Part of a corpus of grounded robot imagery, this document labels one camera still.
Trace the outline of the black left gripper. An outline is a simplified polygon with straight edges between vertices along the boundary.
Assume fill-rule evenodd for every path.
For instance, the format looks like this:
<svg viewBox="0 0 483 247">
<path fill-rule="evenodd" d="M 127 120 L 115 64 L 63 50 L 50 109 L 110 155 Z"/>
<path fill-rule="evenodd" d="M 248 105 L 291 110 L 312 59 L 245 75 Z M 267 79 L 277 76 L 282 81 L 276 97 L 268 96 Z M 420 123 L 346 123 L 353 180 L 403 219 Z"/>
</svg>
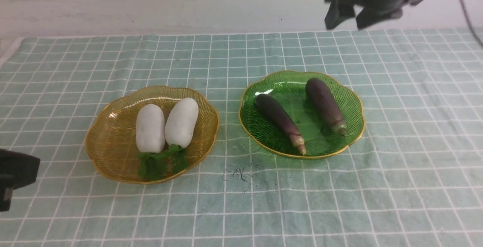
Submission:
<svg viewBox="0 0 483 247">
<path fill-rule="evenodd" d="M 34 184 L 41 160 L 36 156 L 0 149 L 0 211 L 9 211 L 14 190 Z"/>
</svg>

